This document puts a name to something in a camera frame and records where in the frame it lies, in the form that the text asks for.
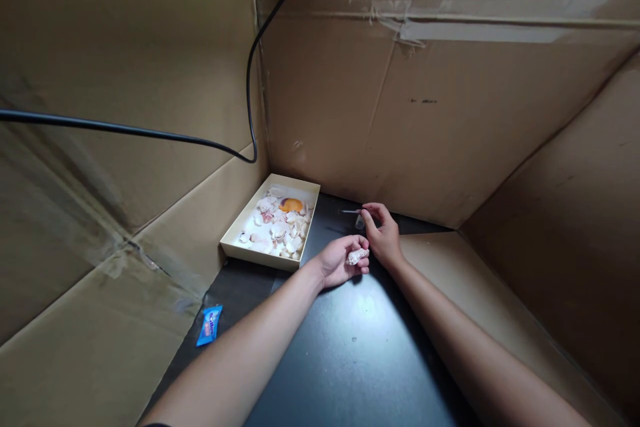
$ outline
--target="white box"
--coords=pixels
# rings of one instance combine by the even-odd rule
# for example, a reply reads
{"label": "white box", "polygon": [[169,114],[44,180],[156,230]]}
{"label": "white box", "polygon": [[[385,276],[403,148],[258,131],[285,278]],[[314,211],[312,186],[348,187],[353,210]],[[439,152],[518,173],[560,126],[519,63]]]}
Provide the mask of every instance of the white box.
{"label": "white box", "polygon": [[[282,175],[276,175],[272,173],[261,187],[255,192],[254,196],[249,200],[249,203],[245,206],[240,215],[237,216],[235,221],[231,224],[231,227],[227,230],[227,233],[222,237],[220,245],[222,250],[228,257],[239,258],[242,260],[248,260],[255,264],[261,264],[267,267],[273,267],[280,270],[287,270],[289,272],[295,272],[300,268],[300,260],[293,260],[288,258],[276,257],[270,254],[263,254],[254,250],[240,247],[235,244],[235,240],[242,232],[245,224],[252,216],[258,201],[265,196],[267,190],[272,185],[282,185],[283,187],[295,188],[303,191],[307,191],[313,194],[314,202],[317,203],[318,195],[320,194],[320,185],[317,183],[311,183],[304,180],[292,179],[289,177],[283,177]],[[309,231],[311,232],[311,226],[313,225],[313,217],[315,215],[315,208],[311,212],[311,221],[309,222]],[[303,258],[305,248],[307,247],[307,239],[303,245],[300,258]]]}

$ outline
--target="orange seashell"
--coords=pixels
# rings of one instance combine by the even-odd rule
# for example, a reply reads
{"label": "orange seashell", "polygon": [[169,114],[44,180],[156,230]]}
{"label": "orange seashell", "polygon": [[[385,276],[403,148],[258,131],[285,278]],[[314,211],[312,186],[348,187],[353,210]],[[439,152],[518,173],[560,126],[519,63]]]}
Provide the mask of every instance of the orange seashell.
{"label": "orange seashell", "polygon": [[280,210],[286,211],[286,212],[295,210],[296,212],[300,213],[303,207],[304,205],[298,199],[287,198],[287,199],[282,199],[282,202],[280,202]]}

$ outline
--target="wrist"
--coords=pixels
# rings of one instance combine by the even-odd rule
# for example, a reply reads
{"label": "wrist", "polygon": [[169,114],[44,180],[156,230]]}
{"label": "wrist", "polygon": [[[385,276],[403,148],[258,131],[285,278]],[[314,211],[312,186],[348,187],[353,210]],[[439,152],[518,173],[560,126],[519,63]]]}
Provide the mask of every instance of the wrist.
{"label": "wrist", "polygon": [[298,272],[304,275],[317,296],[325,287],[325,277],[322,274],[322,266],[315,258],[309,260]]}
{"label": "wrist", "polygon": [[399,252],[396,256],[389,258],[389,260],[385,262],[385,267],[389,271],[397,271],[402,270],[408,263],[405,256]]}

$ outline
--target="hand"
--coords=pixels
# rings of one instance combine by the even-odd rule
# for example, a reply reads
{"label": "hand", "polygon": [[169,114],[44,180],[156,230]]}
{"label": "hand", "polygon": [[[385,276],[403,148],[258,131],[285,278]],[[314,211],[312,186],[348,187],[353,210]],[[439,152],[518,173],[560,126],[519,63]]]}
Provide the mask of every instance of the hand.
{"label": "hand", "polygon": [[[389,210],[382,203],[365,203],[360,215],[367,227],[371,249],[380,263],[389,269],[404,260],[400,250],[398,224],[391,217]],[[375,226],[372,216],[382,223],[380,228]]]}
{"label": "hand", "polygon": [[363,236],[347,236],[334,240],[309,263],[317,264],[323,280],[322,288],[344,284],[356,275],[369,273],[369,259],[362,258],[354,266],[346,264],[347,256],[358,249],[368,249],[369,241]]}

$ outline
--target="forearm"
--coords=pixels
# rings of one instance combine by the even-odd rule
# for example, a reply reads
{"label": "forearm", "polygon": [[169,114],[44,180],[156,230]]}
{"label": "forearm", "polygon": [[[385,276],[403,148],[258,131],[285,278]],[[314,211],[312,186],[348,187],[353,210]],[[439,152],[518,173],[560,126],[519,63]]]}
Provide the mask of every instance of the forearm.
{"label": "forearm", "polygon": [[456,383],[488,425],[588,423],[406,260],[388,265]]}
{"label": "forearm", "polygon": [[242,425],[322,289],[318,269],[312,267],[301,268],[209,346],[171,385],[142,425]]}

